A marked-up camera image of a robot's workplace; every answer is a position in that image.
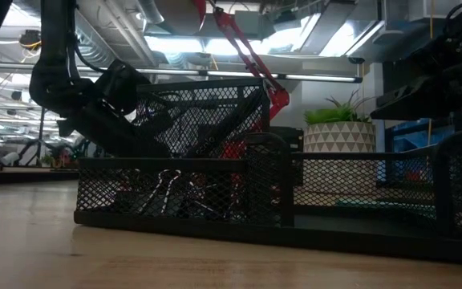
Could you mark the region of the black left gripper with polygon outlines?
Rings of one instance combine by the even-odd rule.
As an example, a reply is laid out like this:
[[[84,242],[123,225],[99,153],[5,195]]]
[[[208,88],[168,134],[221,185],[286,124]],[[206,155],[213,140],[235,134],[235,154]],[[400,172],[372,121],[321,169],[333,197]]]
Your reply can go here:
[[[158,112],[147,118],[139,126],[139,131],[164,132],[173,123],[168,112]],[[114,157],[169,157],[170,154],[166,144],[154,137],[143,138],[137,127],[108,107],[85,106],[59,120],[58,126],[60,136],[77,131]]]

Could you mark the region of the black mesh desk organizer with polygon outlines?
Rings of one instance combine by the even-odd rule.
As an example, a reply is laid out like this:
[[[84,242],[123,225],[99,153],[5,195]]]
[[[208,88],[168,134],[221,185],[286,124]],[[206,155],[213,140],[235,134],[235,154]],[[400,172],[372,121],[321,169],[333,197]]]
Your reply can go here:
[[[74,219],[80,225],[173,234],[260,245],[462,263],[462,131],[437,144],[402,153],[345,153],[375,163],[375,189],[338,196],[304,188],[305,160],[337,153],[292,153],[278,135],[259,132],[225,145],[219,158],[110,158],[82,162]],[[294,185],[292,160],[303,161]],[[186,183],[216,184],[210,192],[220,217],[148,217],[120,213],[114,201],[132,171],[181,171]],[[419,172],[409,181],[407,172]],[[436,218],[391,210],[336,206],[336,201],[431,201]]]

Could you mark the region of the black pen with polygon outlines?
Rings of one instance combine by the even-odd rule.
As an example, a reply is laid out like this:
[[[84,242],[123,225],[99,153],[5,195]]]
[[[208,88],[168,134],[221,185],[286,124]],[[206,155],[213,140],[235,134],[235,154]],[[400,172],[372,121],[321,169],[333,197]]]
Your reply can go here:
[[[184,158],[207,157],[228,135],[260,107],[264,95],[264,91],[258,88],[240,100],[235,109],[213,127],[203,140],[198,141],[187,151]]]

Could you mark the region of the black binder clip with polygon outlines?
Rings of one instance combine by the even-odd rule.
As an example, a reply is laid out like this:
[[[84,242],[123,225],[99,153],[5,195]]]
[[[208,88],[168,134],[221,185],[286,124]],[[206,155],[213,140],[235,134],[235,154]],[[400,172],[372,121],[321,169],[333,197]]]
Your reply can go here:
[[[164,169],[146,173],[132,171],[115,194],[115,209],[120,213],[139,216],[173,216],[184,197],[180,193],[181,171]]]
[[[196,185],[193,181],[188,181],[178,216],[217,220],[221,215],[210,197],[210,192],[214,191],[216,187],[216,184]]]

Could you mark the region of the sticky note pad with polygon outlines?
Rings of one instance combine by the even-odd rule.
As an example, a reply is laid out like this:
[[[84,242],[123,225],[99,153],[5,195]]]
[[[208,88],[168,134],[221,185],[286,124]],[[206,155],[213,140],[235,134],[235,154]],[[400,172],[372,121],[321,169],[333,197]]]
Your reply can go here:
[[[336,206],[357,208],[357,209],[372,209],[372,210],[391,210],[399,211],[400,213],[416,214],[426,218],[436,218],[436,208],[431,201],[418,201],[408,199],[395,199],[388,201],[387,199],[375,201],[336,201]]]

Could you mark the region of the potted green succulent plant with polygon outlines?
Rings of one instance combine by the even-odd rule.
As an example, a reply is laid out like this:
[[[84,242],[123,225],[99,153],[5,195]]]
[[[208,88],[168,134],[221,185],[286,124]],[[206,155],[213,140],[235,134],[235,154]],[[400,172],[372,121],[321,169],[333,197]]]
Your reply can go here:
[[[348,100],[326,98],[330,108],[304,112],[303,151],[337,153],[333,160],[305,160],[304,188],[311,193],[367,194],[375,189],[375,163],[369,160],[345,159],[345,153],[373,153],[375,126],[368,115],[359,111],[366,102],[353,91]]]

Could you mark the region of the fluorescent light tube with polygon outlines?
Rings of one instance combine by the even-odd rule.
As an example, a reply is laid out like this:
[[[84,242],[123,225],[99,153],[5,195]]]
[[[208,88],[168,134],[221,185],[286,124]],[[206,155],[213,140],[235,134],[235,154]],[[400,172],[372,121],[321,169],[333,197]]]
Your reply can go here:
[[[273,74],[275,79],[293,81],[312,81],[330,83],[362,83],[362,77],[341,75],[301,75],[301,74]]]

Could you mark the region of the black background box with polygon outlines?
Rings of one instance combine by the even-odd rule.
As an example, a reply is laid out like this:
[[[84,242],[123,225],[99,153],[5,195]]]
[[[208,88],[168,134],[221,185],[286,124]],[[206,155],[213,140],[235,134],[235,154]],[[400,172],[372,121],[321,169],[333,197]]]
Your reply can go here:
[[[273,134],[280,136],[290,146],[290,151],[292,153],[303,152],[304,132],[301,128],[271,126],[270,131]],[[293,170],[294,185],[303,185],[303,161],[292,160],[291,166]]]

